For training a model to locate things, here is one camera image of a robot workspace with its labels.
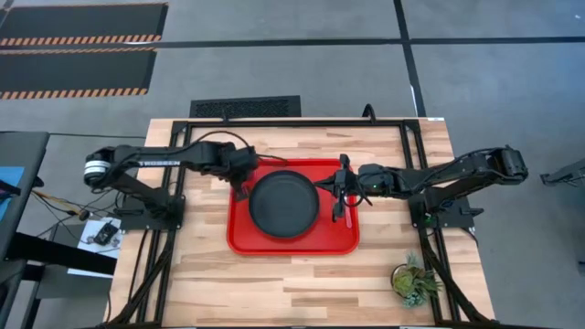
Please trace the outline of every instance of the wooden table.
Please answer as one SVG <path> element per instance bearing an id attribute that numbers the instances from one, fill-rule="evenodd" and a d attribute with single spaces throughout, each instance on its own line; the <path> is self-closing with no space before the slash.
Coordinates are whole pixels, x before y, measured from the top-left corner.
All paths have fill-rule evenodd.
<path id="1" fill-rule="evenodd" d="M 172 123 L 152 120 L 145 145 L 167 146 Z M 420 119 L 420 128 L 429 165 L 452 160 L 445 122 Z M 216 129 L 197 128 L 193 139 L 212 130 Z M 287 158 L 338 158 L 345 153 L 354 168 L 367 163 L 405 166 L 399 130 L 394 127 L 229 130 L 253 144 L 258 153 Z M 241 146 L 229 135 L 216 134 L 211 140 Z M 138 178 L 160 186 L 162 175 L 162 169 L 149 168 L 141 169 Z M 366 203 L 359 206 L 360 242 L 348 255 L 244 257 L 235 254 L 226 241 L 229 185 L 187 172 L 184 194 L 185 222 L 175 242 L 163 325 L 433 324 L 429 305 L 403 308 L 390 285 L 392 269 L 403 263 L 409 252 L 420 255 L 406 201 L 374 198 L 373 207 Z M 453 278 L 480 312 L 493 317 L 475 243 L 458 228 L 444 229 L 443 234 Z M 112 315 L 127 301 L 142 235 L 135 231 L 123 239 L 112 283 Z M 134 290 L 142 281 L 148 241 Z M 154 316 L 157 284 L 151 290 L 147 320 Z M 448 303 L 444 295 L 441 298 L 443 317 L 448 318 Z"/>

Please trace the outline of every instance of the blue object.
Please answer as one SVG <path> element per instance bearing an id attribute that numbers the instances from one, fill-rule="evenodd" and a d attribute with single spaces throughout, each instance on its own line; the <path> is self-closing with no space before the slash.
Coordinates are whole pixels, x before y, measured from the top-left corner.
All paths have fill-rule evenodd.
<path id="1" fill-rule="evenodd" d="M 0 167 L 0 179 L 7 182 L 11 186 L 18 186 L 20 177 L 25 172 L 25 167 Z M 0 203 L 0 221 L 4 218 L 4 213 L 8 209 L 8 204 L 12 197 L 2 201 Z"/>

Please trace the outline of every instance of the succulent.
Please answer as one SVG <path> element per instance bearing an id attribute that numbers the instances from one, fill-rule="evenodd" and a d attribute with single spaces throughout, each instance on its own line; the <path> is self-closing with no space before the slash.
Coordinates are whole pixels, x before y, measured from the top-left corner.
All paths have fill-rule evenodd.
<path id="1" fill-rule="evenodd" d="M 392 287 L 404 298 L 405 307 L 415 307 L 424 304 L 429 296 L 436 297 L 439 283 L 434 273 L 421 268 L 416 256 L 411 253 L 406 265 L 400 265 L 394 274 Z"/>
<path id="2" fill-rule="evenodd" d="M 408 297 L 402 301 L 402 305 L 406 308 L 412 308 L 421 306 L 426 302 L 426 299 L 423 296 L 420 296 L 417 292 L 411 293 Z"/>

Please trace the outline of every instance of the desk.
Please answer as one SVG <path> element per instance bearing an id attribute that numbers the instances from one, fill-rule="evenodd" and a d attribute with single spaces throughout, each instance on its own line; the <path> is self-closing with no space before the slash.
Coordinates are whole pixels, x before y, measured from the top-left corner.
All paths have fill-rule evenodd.
<path id="1" fill-rule="evenodd" d="M 167 146 L 172 125 L 172 120 L 152 120 L 145 144 Z M 420 119 L 420 128 L 429 165 L 452 160 L 445 122 Z M 367 163 L 405 166 L 396 127 L 196 128 L 192 139 L 217 129 L 241 135 L 263 154 L 338 158 L 345 153 L 354 168 Z M 234 141 L 228 135 L 213 137 Z M 410 145 L 414 152 L 414 142 Z M 161 185 L 162 176 L 163 170 L 155 168 L 138 173 L 152 187 Z M 429 305 L 404 309 L 390 285 L 391 271 L 407 254 L 420 255 L 419 236 L 410 224 L 406 201 L 373 198 L 373 207 L 359 206 L 360 243 L 348 255 L 243 257 L 231 251 L 226 241 L 229 185 L 187 172 L 184 195 L 185 221 L 176 235 L 163 326 L 433 324 Z M 474 241 L 458 228 L 444 229 L 443 234 L 453 278 L 480 312 L 493 317 Z M 113 314 L 127 301 L 142 235 L 135 231 L 124 237 L 112 282 Z M 149 240 L 134 290 L 143 277 Z M 146 320 L 153 319 L 157 292 L 155 283 Z M 443 317 L 448 318 L 448 303 L 441 298 Z"/>
<path id="2" fill-rule="evenodd" d="M 47 295 L 46 293 L 37 294 L 41 280 L 48 277 L 49 280 L 44 281 L 51 282 L 57 277 L 54 275 L 55 271 L 45 271 L 46 264 L 59 264 L 106 273 L 112 273 L 115 267 L 115 259 L 77 249 L 77 241 L 74 241 L 73 247 L 69 247 L 52 240 L 16 232 L 28 196 L 32 188 L 37 187 L 37 183 L 41 182 L 37 180 L 37 174 L 45 156 L 48 137 L 48 133 L 0 133 L 0 167 L 24 168 L 24 173 L 17 185 L 21 189 L 20 196 L 11 198 L 0 221 L 0 289 L 5 290 L 4 296 L 0 296 L 0 328 L 5 327 L 21 280 L 36 283 L 25 312 L 23 325 L 25 328 L 32 328 L 40 298 Z M 45 264 L 27 264 L 27 260 L 36 260 Z M 64 280 L 67 280 L 69 284 L 80 281 L 77 278 Z"/>

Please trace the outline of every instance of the red tray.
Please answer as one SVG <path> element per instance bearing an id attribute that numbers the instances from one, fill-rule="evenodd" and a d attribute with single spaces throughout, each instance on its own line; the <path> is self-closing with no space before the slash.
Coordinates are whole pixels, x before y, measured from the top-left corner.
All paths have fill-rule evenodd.
<path id="1" fill-rule="evenodd" d="M 305 175 L 312 182 L 327 178 L 341 166 L 335 159 L 289 159 L 286 166 L 279 160 L 261 160 L 250 179 L 244 184 L 251 192 L 265 175 L 278 170 L 291 170 Z M 317 188 L 319 215 L 313 226 L 301 236 L 279 239 L 262 232 L 252 222 L 248 199 L 236 201 L 234 191 L 229 196 L 228 244 L 243 255 L 343 255 L 351 252 L 359 242 L 357 209 L 346 207 L 346 218 L 332 220 L 335 198 Z M 353 204 L 351 196 L 347 203 Z"/>

